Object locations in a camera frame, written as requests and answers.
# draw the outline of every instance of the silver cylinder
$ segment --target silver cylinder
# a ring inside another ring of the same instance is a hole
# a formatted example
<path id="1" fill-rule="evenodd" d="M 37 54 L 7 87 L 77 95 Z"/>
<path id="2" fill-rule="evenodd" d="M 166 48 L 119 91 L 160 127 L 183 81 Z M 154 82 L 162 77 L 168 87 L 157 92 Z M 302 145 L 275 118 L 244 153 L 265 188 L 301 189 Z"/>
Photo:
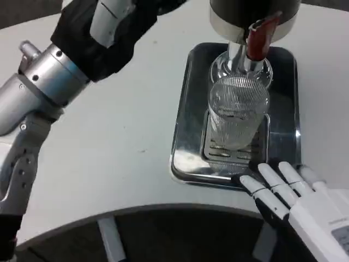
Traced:
<path id="1" fill-rule="evenodd" d="M 41 51 L 28 40 L 23 41 L 20 44 L 20 50 L 28 59 L 31 60 L 35 60 L 41 55 Z"/>
<path id="2" fill-rule="evenodd" d="M 88 78 L 51 44 L 24 75 L 58 106 L 67 106 L 86 86 Z"/>

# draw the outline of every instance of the stainless steel tray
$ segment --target stainless steel tray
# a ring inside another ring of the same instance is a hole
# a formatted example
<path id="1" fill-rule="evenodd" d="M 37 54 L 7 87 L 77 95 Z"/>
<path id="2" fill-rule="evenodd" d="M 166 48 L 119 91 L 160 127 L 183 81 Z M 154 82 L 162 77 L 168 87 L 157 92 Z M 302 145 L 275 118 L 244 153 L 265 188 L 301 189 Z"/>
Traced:
<path id="1" fill-rule="evenodd" d="M 297 64 L 294 56 L 280 47 L 268 54 L 274 70 L 269 88 L 270 108 L 251 145 L 243 150 L 217 148 L 210 138 L 207 92 L 208 72 L 226 44 L 204 43 L 188 57 L 174 132 L 171 170 L 175 178 L 200 186 L 240 190 L 231 182 L 251 160 L 300 163 L 300 129 Z"/>

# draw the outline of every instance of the robot finger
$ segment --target robot finger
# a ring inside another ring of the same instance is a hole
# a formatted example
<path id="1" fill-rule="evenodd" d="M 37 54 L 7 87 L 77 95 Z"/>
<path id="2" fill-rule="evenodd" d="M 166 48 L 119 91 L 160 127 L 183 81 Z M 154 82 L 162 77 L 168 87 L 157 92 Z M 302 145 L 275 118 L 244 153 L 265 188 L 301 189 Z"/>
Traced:
<path id="1" fill-rule="evenodd" d="M 286 204 L 289 208 L 294 206 L 298 196 L 293 189 L 270 167 L 268 164 L 259 164 L 258 170 L 267 183 L 270 185 L 272 192 Z"/>
<path id="2" fill-rule="evenodd" d="M 289 214 L 289 209 L 264 185 L 248 175 L 242 175 L 239 178 L 242 184 L 255 199 L 258 208 L 265 207 L 279 219 L 284 220 Z"/>
<path id="3" fill-rule="evenodd" d="M 298 172 L 301 177 L 315 190 L 322 191 L 326 190 L 326 181 L 321 179 L 310 167 L 301 165 L 298 168 Z"/>
<path id="4" fill-rule="evenodd" d="M 308 183 L 297 173 L 297 171 L 288 162 L 280 162 L 279 169 L 284 175 L 290 187 L 297 192 L 299 196 L 304 196 L 313 193 Z"/>

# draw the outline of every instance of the floor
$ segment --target floor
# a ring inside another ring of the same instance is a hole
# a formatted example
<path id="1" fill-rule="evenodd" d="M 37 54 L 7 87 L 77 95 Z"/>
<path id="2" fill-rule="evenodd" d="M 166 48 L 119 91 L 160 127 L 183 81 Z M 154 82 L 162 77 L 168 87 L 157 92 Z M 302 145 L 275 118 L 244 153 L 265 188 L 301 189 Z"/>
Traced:
<path id="1" fill-rule="evenodd" d="M 2 0 L 0 29 L 56 14 L 61 2 Z M 348 0 L 303 0 L 303 3 L 349 11 Z M 205 262 L 216 261 L 218 257 L 220 261 L 238 261 L 235 251 L 240 255 L 250 253 L 262 224 L 258 219 L 200 210 L 142 212 L 119 216 L 116 221 L 132 262 Z M 17 255 L 19 262 L 106 261 L 96 223 L 55 236 Z M 273 261 L 297 260 L 278 243 Z"/>

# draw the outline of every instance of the black glove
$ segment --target black glove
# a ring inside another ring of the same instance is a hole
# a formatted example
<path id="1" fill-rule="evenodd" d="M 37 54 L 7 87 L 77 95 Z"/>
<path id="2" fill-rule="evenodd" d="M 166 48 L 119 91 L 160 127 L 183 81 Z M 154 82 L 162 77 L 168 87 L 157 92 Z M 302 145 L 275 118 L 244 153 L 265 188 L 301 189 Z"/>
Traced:
<path id="1" fill-rule="evenodd" d="M 117 28 L 114 45 L 106 48 L 89 33 L 98 0 L 73 0 L 62 10 L 51 41 L 97 82 L 119 72 L 132 59 L 136 42 L 155 24 L 158 13 L 173 10 L 183 2 L 135 1 L 135 10 Z"/>

